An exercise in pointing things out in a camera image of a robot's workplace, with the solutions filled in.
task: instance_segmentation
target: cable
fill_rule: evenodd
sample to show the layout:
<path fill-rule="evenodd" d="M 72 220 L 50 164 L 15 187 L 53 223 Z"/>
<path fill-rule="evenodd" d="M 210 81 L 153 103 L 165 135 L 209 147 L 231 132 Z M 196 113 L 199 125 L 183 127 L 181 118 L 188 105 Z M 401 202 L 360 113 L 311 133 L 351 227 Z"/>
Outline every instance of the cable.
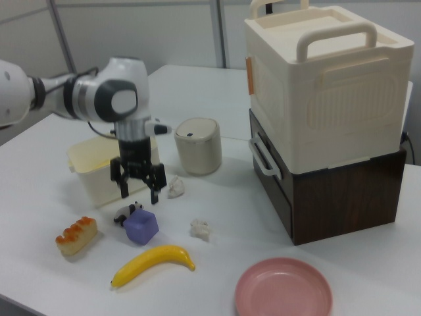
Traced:
<path fill-rule="evenodd" d="M 79 78 L 79 77 L 81 77 L 81 76 L 85 76 L 85 75 L 87 75 L 87 74 L 90 74 L 91 72 L 95 72 L 95 75 L 97 75 L 98 74 L 98 72 L 99 72 L 99 68 L 98 67 L 92 67 L 92 68 L 90 68 L 90 69 L 88 69 L 87 71 L 84 71 L 84 72 L 81 72 L 81 73 L 79 73 L 79 74 L 77 74 L 76 75 L 76 77 L 77 78 Z M 59 89 L 59 88 L 61 88 L 61 87 L 63 87 L 64 85 L 66 84 L 66 82 L 63 82 L 63 83 L 61 83 L 61 84 L 58 84 L 57 86 L 54 86 L 54 87 L 52 87 L 52 88 L 50 88 L 50 89 L 48 89 L 48 90 L 46 90 L 45 91 L 45 95 L 48 95 L 49 93 L 51 93 L 51 92 L 53 92 L 53 91 L 55 91 L 55 90 L 57 90 L 57 89 Z M 31 100 L 31 105 L 33 105 L 35 103 L 35 98 L 33 98 L 32 100 Z"/>
<path fill-rule="evenodd" d="M 408 136 L 408 135 L 407 135 L 407 140 L 408 140 L 408 142 L 409 142 L 410 150 L 411 150 L 411 152 L 412 152 L 412 162 L 413 162 L 413 165 L 415 165 L 415 154 L 414 154 L 414 148 L 413 148 L 413 146 L 412 146 L 412 142 L 411 142 L 411 140 L 410 140 L 410 138 L 409 138 L 409 136 Z"/>
<path fill-rule="evenodd" d="M 101 132 L 98 132 L 98 130 L 96 130 L 96 129 L 94 129 L 94 127 L 92 126 L 92 124 L 90 123 L 90 121 L 88 121 L 87 122 L 87 124 L 89 125 L 89 127 L 96 133 L 96 134 L 98 134 L 98 135 L 100 135 L 100 136 L 102 136 L 102 137 L 105 137 L 105 138 L 108 138 L 109 140 L 118 140 L 117 139 L 117 137 L 113 137 L 113 136 L 108 136 L 108 135 L 105 135 L 105 134 L 103 134 L 103 133 L 101 133 Z"/>
<path fill-rule="evenodd" d="M 414 147 L 412 146 L 412 142 L 408 136 L 408 132 L 402 132 L 401 135 L 401 144 L 403 144 L 405 141 L 409 142 L 409 146 L 410 146 L 410 150 L 412 153 L 412 163 L 415 165 L 415 152 L 414 152 Z"/>

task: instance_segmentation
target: black cable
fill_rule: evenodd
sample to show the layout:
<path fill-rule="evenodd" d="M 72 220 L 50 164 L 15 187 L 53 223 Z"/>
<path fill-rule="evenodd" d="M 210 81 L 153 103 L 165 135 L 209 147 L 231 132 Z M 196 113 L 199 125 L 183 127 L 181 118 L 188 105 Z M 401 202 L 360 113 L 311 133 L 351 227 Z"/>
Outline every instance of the black cable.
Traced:
<path fill-rule="evenodd" d="M 95 132 L 95 133 L 97 133 L 98 135 L 100 135 L 100 136 L 102 136 L 102 137 L 105 137 L 105 138 L 108 138 L 109 140 L 118 140 L 117 139 L 117 137 L 113 137 L 113 136 L 108 136 L 108 135 L 105 135 L 105 134 L 103 134 L 103 133 L 101 133 L 101 132 L 98 132 L 98 130 L 96 130 L 96 129 L 94 129 L 94 127 L 92 126 L 92 124 L 90 123 L 90 121 L 88 121 L 87 122 L 87 124 L 89 125 L 89 127 Z"/>
<path fill-rule="evenodd" d="M 415 154 L 414 154 L 414 148 L 413 148 L 413 146 L 412 146 L 412 142 L 411 142 L 411 140 L 410 140 L 410 138 L 409 138 L 409 136 L 408 136 L 408 135 L 407 135 L 407 140 L 408 140 L 408 142 L 409 142 L 410 150 L 411 150 L 411 152 L 412 152 L 412 162 L 413 162 L 413 164 L 415 165 Z"/>
<path fill-rule="evenodd" d="M 93 71 L 95 71 L 95 75 L 97 75 L 98 74 L 98 72 L 99 72 L 99 68 L 98 67 L 92 67 L 92 68 L 90 68 L 90 69 L 88 69 L 87 71 L 85 71 L 85 72 L 81 72 L 81 73 L 79 73 L 79 74 L 77 74 L 76 76 L 77 77 L 81 77 L 81 76 L 85 76 L 85 75 L 87 75 L 87 74 L 90 74 L 91 72 L 93 72 Z M 59 88 L 61 88 L 61 87 L 63 87 L 64 85 L 66 84 L 66 82 L 63 82 L 63 83 L 61 83 L 61 84 L 58 84 L 57 86 L 54 86 L 54 87 L 52 87 L 52 88 L 50 88 L 50 89 L 48 89 L 48 90 L 46 90 L 45 91 L 45 95 L 48 95 L 49 93 L 51 93 L 51 92 L 53 92 L 53 91 L 55 91 L 55 90 L 57 90 L 57 89 L 59 89 Z M 33 105 L 35 103 L 35 98 L 33 98 L 32 100 L 31 100 L 31 105 Z"/>

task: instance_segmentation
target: yellow banana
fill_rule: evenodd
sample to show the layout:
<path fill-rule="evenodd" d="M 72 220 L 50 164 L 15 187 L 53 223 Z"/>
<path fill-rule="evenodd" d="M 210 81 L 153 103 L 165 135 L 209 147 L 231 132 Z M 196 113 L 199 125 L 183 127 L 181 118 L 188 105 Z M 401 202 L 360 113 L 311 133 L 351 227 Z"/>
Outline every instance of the yellow banana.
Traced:
<path fill-rule="evenodd" d="M 129 261 L 114 275 L 111 286 L 119 287 L 133 280 L 144 270 L 157 265 L 158 263 L 175 261 L 184 264 L 187 268 L 194 271 L 195 264 L 190 259 L 189 253 L 175 245 L 164 245 L 149 249 Z"/>

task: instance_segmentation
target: pink plate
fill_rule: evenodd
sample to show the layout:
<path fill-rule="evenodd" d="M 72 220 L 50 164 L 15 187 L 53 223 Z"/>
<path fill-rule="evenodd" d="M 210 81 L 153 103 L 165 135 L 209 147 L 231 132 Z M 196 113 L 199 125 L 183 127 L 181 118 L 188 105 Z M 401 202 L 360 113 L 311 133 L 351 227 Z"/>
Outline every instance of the pink plate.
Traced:
<path fill-rule="evenodd" d="M 235 289 L 235 304 L 240 316 L 328 316 L 332 291 L 311 265 L 273 258 L 243 273 Z"/>

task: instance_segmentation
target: purple cube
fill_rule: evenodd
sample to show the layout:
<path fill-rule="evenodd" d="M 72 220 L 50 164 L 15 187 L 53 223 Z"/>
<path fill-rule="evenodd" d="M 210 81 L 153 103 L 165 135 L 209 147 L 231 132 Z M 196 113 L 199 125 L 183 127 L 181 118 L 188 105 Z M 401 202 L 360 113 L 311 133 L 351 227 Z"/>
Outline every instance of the purple cube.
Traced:
<path fill-rule="evenodd" d="M 128 219 L 124 221 L 127 237 L 139 244 L 145 245 L 159 231 L 155 214 L 136 209 Z"/>

